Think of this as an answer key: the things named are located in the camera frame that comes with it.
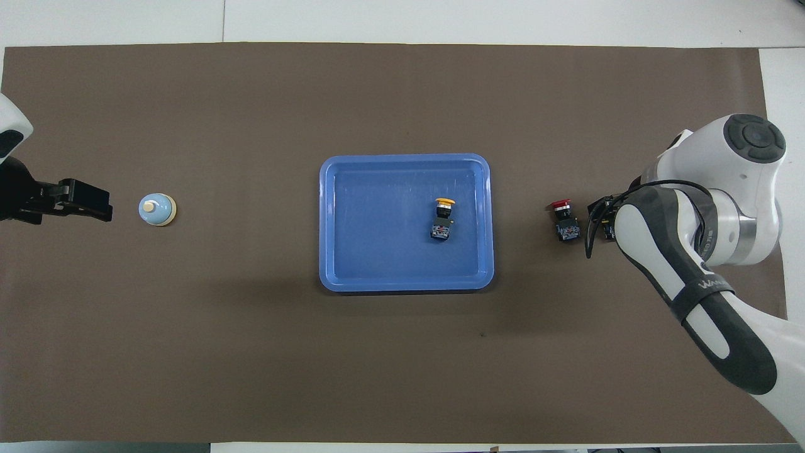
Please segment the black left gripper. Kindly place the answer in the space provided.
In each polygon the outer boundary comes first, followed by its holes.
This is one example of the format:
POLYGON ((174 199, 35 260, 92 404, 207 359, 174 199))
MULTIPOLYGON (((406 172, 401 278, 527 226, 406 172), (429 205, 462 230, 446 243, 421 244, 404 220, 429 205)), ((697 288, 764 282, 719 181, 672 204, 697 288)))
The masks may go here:
POLYGON ((77 179, 63 179, 60 184, 34 181, 31 196, 24 203, 24 210, 18 210, 9 217, 23 223, 41 225, 44 215, 63 217, 65 209, 70 215, 110 223, 113 219, 110 200, 108 191, 77 179))

